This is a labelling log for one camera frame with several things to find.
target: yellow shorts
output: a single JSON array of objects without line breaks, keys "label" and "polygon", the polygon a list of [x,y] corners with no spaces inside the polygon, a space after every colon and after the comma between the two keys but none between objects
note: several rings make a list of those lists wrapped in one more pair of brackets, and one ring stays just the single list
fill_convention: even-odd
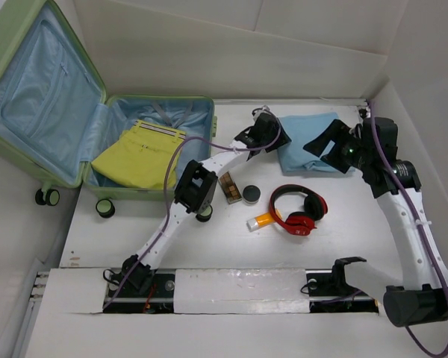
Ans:
[{"label": "yellow shorts", "polygon": [[[171,156],[185,138],[183,131],[138,120],[91,165],[97,172],[123,186],[163,189]],[[176,184],[178,158],[179,154],[169,173],[168,188]]]}]

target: folded cloth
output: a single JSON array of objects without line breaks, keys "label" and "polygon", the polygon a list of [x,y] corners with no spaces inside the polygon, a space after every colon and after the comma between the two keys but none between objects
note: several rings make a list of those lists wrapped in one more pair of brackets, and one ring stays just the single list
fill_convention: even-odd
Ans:
[{"label": "folded cloth", "polygon": [[[338,114],[332,112],[313,116],[286,116],[279,117],[279,119],[285,133],[292,139],[290,144],[277,149],[284,174],[299,174],[303,171],[337,171],[325,164],[319,157],[304,151],[302,148],[305,144],[317,138],[334,119],[338,119]],[[327,154],[332,146],[333,143],[330,143],[323,154]]]},{"label": "folded cloth", "polygon": [[[162,125],[136,121],[129,131],[101,153],[91,166],[118,184],[132,188],[163,189],[164,176],[177,147],[186,133]],[[167,187],[176,183],[174,160]]]}]

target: suitcase zipper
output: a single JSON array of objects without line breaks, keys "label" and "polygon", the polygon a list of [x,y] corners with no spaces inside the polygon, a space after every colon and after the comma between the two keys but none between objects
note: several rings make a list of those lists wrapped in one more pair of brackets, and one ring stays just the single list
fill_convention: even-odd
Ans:
[{"label": "suitcase zipper", "polygon": [[53,74],[52,82],[50,83],[50,90],[48,91],[45,99],[43,100],[43,105],[37,114],[37,119],[34,121],[34,126],[32,128],[27,128],[28,137],[33,138],[34,135],[42,128],[48,115],[52,111],[53,106],[58,100],[60,95],[61,87],[63,86],[63,77],[67,75],[65,66],[63,65],[64,55],[63,47],[60,46],[60,56],[57,62],[55,73]]},{"label": "suitcase zipper", "polygon": [[7,102],[9,101],[9,99],[15,94],[16,87],[18,86],[20,80],[22,79],[23,69],[28,64],[28,62],[30,60],[30,54],[34,49],[35,44],[37,43],[38,35],[40,34],[40,32],[39,32],[40,26],[41,26],[41,23],[37,26],[37,28],[35,28],[34,33],[33,33],[32,37],[30,38],[30,41],[28,41],[27,48],[23,52],[22,57],[20,58],[19,63],[16,66],[14,76],[11,78],[10,83],[7,86],[7,89],[5,90],[5,94],[3,96],[3,100],[1,101],[1,106],[0,106],[0,116],[3,119],[4,119],[3,109],[4,109],[5,105],[7,104]]},{"label": "suitcase zipper", "polygon": [[[53,26],[46,20],[43,21],[43,26],[46,27],[52,35],[55,37],[55,39],[60,43],[60,45],[63,47],[63,50],[66,54],[76,52],[77,56],[80,57],[79,51],[75,51],[73,48],[70,48],[68,44],[62,40],[62,37],[57,31],[53,28]],[[88,70],[85,65],[80,60],[76,60],[73,56],[70,56],[69,59],[81,70],[81,73],[85,77],[86,81],[98,92],[101,93],[101,89],[98,87],[98,85],[95,83],[95,81],[92,81],[92,78],[90,78],[90,74],[88,73]]]}]

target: white table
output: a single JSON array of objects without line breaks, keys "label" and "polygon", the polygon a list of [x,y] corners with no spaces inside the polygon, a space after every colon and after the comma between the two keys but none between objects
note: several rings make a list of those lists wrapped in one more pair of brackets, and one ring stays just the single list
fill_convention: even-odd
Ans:
[{"label": "white table", "polygon": [[[262,103],[218,104],[214,142],[229,144],[252,124],[250,113]],[[335,111],[349,125],[358,123],[355,106],[335,106],[325,101],[268,105],[278,116]],[[228,205],[218,187],[212,219],[206,224],[197,220],[187,223],[165,256],[163,268],[330,268],[339,257],[362,256],[399,277],[399,260],[390,229],[360,172],[349,175],[311,172],[286,177],[281,173],[277,153],[272,152],[259,154],[234,168],[231,175],[241,191],[246,185],[257,185],[261,200],[254,206],[243,201]],[[329,205],[329,214],[305,238],[282,233],[274,225],[250,233],[246,221],[265,213],[270,194],[285,183],[301,184],[322,195]],[[115,201],[116,215],[102,219],[94,209],[95,204],[96,198],[84,188],[60,267],[121,267],[124,259],[144,245],[165,213],[163,202]],[[302,205],[299,195],[285,196],[277,203],[283,215],[302,210]]]},{"label": "white table", "polygon": [[[227,145],[247,125],[251,110],[268,104],[278,116],[337,112],[349,125],[356,107],[336,101],[220,101],[214,142]],[[285,177],[276,153],[260,154],[231,171],[242,190],[261,188],[258,204],[228,205],[218,188],[214,214],[206,223],[192,220],[169,250],[163,268],[261,269],[331,268],[335,259],[362,256],[401,277],[385,217],[358,172],[350,175]],[[309,237],[283,233],[270,225],[254,233],[246,220],[267,211],[270,193],[297,183],[321,194],[329,213]],[[120,267],[140,248],[164,217],[162,202],[115,201],[116,215],[101,219],[96,198],[83,189],[60,263],[50,274],[29,358],[50,357],[422,357],[406,332],[385,317],[359,314],[265,315],[92,315],[105,294],[103,267]],[[279,200],[283,215],[301,209],[298,195]],[[433,351],[446,344],[448,324],[415,329]]]}]

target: red headphones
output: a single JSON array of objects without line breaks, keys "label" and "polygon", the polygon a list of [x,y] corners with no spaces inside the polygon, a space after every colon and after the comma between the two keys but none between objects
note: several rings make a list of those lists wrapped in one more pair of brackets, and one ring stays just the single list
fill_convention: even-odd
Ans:
[{"label": "red headphones", "polygon": [[[305,211],[291,213],[285,222],[283,222],[276,214],[276,200],[278,197],[289,192],[303,192],[307,195],[304,200]],[[321,220],[328,211],[326,201],[320,195],[304,186],[294,184],[283,185],[274,190],[270,196],[269,214],[277,224],[281,225],[292,235],[307,236],[315,228],[315,222]]]}]

